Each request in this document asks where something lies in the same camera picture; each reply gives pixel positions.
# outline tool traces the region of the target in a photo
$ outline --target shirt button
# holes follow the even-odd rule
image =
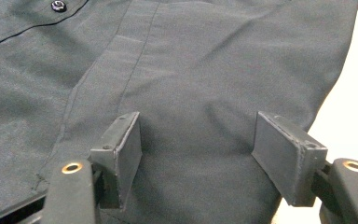
[[[54,1],[51,3],[51,8],[56,12],[66,11],[66,4],[63,1]]]

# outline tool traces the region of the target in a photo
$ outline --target black fabric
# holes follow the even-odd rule
[[[358,6],[89,0],[40,23],[11,4],[7,24],[28,28],[0,39],[0,210],[140,111],[144,156],[126,209],[103,211],[107,223],[270,222],[280,196],[250,154],[256,111],[310,127]]]

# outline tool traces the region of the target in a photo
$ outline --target white surface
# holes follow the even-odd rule
[[[328,147],[327,160],[358,160],[358,14],[344,70],[325,100],[309,134]],[[272,223],[319,224],[318,201],[313,208],[294,208],[282,200]]]

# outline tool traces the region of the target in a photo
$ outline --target garment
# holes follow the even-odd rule
[[[259,110],[304,130],[338,79],[358,1],[0,1],[0,210],[141,113],[143,157],[106,223],[268,223]]]

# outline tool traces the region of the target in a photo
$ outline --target button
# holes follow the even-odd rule
[[[51,3],[51,8],[56,12],[66,11],[66,4],[63,1],[54,1]]]

